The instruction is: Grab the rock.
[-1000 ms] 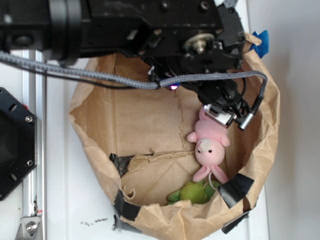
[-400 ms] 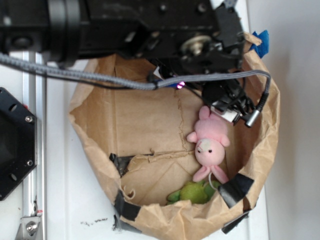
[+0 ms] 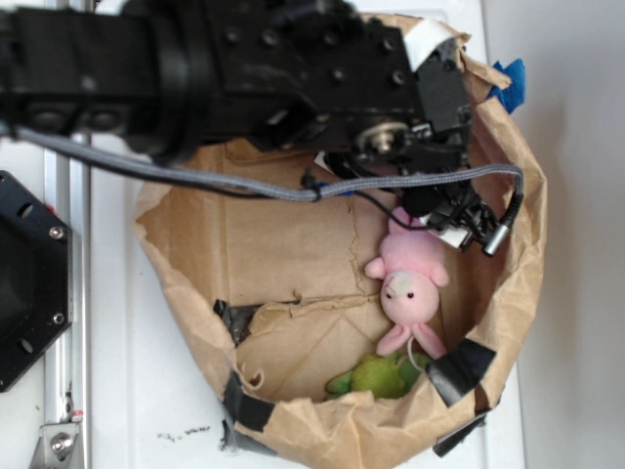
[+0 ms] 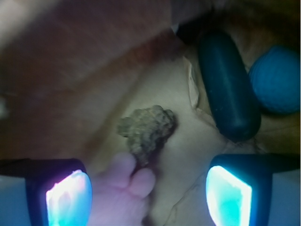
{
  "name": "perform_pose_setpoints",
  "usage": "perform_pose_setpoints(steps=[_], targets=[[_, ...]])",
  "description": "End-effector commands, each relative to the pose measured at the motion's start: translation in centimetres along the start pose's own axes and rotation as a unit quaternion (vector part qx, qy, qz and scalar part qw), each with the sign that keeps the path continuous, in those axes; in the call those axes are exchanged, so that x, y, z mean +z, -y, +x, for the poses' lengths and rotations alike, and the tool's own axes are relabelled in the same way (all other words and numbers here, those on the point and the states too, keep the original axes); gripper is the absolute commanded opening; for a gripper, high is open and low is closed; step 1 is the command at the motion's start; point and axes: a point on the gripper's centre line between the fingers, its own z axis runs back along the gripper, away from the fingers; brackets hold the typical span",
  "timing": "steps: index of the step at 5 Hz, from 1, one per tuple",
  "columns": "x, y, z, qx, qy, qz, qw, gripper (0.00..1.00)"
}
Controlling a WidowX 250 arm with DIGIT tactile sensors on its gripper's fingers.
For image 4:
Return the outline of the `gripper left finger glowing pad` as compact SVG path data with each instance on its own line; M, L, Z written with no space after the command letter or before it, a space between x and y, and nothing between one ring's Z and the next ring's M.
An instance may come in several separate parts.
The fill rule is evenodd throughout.
M77 159L0 161L2 226L85 226L92 185Z

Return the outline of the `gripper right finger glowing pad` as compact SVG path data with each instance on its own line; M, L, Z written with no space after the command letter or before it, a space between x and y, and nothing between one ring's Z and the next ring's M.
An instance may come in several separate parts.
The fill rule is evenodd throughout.
M207 172L206 202L216 226L299 226L300 155L218 155Z

